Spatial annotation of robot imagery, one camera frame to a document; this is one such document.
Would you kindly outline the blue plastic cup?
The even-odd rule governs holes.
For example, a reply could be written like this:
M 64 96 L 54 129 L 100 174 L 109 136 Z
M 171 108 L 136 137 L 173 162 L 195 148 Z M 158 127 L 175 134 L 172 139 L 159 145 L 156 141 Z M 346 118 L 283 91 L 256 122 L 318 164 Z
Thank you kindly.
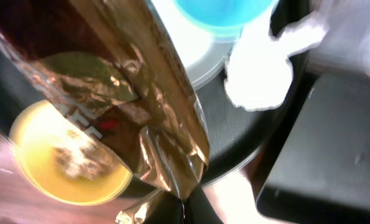
M 238 39 L 242 29 L 278 5 L 278 0 L 174 0 L 193 25 L 217 39 Z

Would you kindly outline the white paper napkin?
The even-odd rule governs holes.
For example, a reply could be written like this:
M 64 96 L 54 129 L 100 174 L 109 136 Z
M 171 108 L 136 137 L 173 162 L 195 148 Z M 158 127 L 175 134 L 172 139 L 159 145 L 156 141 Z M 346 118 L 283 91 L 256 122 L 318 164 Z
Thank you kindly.
M 326 19 L 314 11 L 274 37 L 271 14 L 267 11 L 243 28 L 226 62 L 226 95 L 246 111 L 280 107 L 294 76 L 289 58 L 318 47 L 329 30 Z

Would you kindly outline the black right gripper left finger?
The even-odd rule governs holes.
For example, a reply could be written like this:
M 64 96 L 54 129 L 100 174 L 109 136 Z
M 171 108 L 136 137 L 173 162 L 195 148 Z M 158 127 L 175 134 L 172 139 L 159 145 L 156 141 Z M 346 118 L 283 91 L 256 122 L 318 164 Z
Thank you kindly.
M 151 212 L 143 224 L 182 224 L 183 204 L 180 199 L 164 192 L 152 201 Z

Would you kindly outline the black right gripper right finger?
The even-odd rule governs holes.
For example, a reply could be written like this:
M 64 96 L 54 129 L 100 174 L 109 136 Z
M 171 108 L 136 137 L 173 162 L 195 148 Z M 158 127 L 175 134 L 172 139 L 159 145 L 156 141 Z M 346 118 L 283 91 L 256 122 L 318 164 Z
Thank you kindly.
M 198 186 L 183 203 L 184 224 L 223 224 Z

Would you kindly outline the food scraps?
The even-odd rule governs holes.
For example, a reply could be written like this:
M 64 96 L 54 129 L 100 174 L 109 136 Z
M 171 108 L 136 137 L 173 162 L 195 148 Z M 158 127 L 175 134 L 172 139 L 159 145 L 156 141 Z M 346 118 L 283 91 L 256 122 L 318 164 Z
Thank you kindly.
M 120 165 L 118 156 L 112 150 L 72 129 L 55 136 L 52 149 L 56 166 L 72 179 L 97 180 Z

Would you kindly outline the yellow bowl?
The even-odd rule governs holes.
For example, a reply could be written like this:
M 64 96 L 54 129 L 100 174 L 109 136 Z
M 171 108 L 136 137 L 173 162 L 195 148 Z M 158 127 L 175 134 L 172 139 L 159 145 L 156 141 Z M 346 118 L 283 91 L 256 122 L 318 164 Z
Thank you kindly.
M 53 144 L 70 129 L 78 128 L 47 100 L 21 112 L 11 126 L 9 138 L 14 143 L 14 157 L 23 176 L 48 197 L 72 205 L 99 205 L 122 194 L 132 174 L 121 164 L 96 180 L 72 179 L 58 168 Z

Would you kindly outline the gold foil snack wrapper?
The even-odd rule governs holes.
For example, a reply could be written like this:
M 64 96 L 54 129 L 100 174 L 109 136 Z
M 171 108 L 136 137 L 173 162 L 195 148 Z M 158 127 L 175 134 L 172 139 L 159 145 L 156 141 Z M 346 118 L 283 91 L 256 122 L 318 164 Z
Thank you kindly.
M 39 100 L 153 185 L 151 202 L 200 186 L 204 115 L 150 1 L 0 0 L 0 117 Z

